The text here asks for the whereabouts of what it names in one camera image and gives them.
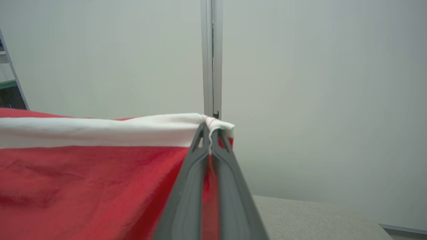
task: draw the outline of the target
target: red cloth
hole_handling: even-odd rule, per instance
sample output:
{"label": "red cloth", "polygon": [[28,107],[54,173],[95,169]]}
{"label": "red cloth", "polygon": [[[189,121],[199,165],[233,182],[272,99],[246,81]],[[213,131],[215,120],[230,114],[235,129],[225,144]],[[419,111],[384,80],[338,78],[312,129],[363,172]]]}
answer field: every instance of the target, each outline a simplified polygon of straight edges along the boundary
{"label": "red cloth", "polygon": [[[60,116],[0,110],[5,117]],[[176,146],[0,149],[0,240],[151,239],[187,151]],[[217,181],[209,169],[203,239],[217,238]]]}

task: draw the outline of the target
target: white wall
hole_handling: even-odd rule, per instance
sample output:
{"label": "white wall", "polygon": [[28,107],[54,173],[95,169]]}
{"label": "white wall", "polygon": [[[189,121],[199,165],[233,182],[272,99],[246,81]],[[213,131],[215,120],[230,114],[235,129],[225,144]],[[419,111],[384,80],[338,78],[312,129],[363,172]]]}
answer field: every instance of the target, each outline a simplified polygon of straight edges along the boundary
{"label": "white wall", "polygon": [[14,79],[15,77],[13,76],[9,63],[0,64],[0,82],[7,82]]}
{"label": "white wall", "polygon": [[254,194],[427,230],[427,1],[224,1],[222,119]]}
{"label": "white wall", "polygon": [[199,0],[0,0],[0,29],[33,111],[203,113]]}

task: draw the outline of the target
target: red towel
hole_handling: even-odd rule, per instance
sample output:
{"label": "red towel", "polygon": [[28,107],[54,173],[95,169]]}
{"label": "red towel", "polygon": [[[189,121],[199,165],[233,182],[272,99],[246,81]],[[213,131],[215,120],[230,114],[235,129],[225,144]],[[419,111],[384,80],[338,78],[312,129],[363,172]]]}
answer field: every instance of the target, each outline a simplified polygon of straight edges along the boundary
{"label": "red towel", "polygon": [[[145,240],[200,114],[81,119],[0,109],[0,240]],[[217,239],[216,179],[203,192],[203,239]]]}

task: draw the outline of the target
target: white stripe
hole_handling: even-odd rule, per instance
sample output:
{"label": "white stripe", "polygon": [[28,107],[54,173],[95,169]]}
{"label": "white stripe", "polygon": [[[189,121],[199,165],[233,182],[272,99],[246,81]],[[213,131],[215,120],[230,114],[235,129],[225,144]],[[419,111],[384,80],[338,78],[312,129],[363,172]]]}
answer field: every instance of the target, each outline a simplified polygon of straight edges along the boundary
{"label": "white stripe", "polygon": [[[189,147],[200,114],[167,114],[125,121],[81,118],[0,118],[0,148],[59,146]],[[216,120],[232,136],[233,125]]]}

